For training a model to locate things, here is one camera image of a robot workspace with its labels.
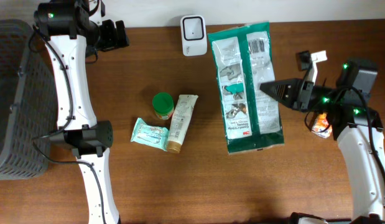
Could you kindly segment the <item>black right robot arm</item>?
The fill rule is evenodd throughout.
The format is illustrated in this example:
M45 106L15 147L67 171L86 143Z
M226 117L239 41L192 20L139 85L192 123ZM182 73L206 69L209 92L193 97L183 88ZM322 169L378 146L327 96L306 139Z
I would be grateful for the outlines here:
M260 90L305 114L325 113L347 167L353 194L352 223L385 223L385 152L379 113L368 106L378 75L367 59L349 58L335 88L308 78L262 83Z

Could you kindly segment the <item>light blue wipes pack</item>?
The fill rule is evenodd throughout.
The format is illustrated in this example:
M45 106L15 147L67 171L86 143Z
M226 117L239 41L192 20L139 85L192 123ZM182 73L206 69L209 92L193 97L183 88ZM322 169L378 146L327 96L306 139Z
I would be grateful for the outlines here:
M142 118L138 118L132 131L131 142L166 151L168 136L167 128L150 126Z

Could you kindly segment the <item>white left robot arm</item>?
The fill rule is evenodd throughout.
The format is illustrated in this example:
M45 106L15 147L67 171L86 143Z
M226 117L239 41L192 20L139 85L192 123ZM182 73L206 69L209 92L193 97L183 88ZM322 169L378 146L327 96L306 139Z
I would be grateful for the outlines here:
M129 45L123 21L104 19L103 1L49 1L34 12L34 34L44 42L57 93L57 129L38 136L71 150L83 177L89 223L121 221L109 173L113 127L98 121L90 100L87 58Z

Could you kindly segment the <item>orange tissue pack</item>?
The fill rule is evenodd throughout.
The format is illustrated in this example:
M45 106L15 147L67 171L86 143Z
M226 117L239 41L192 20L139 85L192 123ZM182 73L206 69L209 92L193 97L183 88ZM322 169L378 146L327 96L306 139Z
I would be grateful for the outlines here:
M332 126L327 120L327 113L315 113L309 126L312 133L321 138L329 138L332 134Z

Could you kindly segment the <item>green 3M gloves package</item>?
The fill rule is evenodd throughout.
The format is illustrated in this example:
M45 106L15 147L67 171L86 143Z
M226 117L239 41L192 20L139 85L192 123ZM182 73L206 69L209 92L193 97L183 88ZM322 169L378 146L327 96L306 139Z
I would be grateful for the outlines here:
M275 79L269 22L208 34L228 154L284 144L279 104L260 87Z

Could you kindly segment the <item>cream lotion tube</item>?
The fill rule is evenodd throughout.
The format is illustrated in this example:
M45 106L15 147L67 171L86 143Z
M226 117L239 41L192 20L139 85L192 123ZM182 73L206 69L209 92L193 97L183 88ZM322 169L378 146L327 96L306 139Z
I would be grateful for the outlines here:
M178 154L187 133L198 95L180 95L170 124L167 152Z

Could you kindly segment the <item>green lid jar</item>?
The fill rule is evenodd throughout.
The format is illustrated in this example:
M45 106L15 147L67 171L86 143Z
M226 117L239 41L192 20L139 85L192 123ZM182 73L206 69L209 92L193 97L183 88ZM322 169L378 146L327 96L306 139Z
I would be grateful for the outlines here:
M152 99L152 105L159 119L168 120L174 113L174 101L170 94L160 92Z

